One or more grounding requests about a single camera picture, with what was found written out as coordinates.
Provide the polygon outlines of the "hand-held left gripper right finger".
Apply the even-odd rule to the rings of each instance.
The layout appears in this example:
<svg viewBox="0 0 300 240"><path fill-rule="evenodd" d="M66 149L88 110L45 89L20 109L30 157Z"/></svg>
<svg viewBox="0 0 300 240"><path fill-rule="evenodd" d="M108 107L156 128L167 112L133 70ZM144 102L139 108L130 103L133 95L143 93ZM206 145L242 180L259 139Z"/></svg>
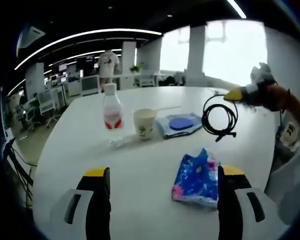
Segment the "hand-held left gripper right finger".
<svg viewBox="0 0 300 240"><path fill-rule="evenodd" d="M238 168L218 167L217 209L220 240L278 240L283 233L277 205Z"/></svg>

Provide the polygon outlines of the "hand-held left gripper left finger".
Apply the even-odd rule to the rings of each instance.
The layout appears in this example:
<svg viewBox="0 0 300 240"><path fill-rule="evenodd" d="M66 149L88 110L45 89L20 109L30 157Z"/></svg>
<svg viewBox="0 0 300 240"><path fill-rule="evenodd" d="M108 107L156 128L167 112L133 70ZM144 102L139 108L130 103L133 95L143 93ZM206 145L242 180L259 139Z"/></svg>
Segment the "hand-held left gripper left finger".
<svg viewBox="0 0 300 240"><path fill-rule="evenodd" d="M109 240L110 169L87 170L50 210L52 240Z"/></svg>

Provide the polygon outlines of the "person's right hand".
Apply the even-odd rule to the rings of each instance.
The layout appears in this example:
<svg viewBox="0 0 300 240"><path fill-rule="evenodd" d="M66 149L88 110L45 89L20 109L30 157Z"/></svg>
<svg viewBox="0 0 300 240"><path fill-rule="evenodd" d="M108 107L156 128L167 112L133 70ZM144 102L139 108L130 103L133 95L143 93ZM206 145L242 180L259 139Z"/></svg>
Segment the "person's right hand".
<svg viewBox="0 0 300 240"><path fill-rule="evenodd" d="M257 96L256 107L264 107L271 112L287 109L291 92L290 89L285 89L278 84L267 85Z"/></svg>

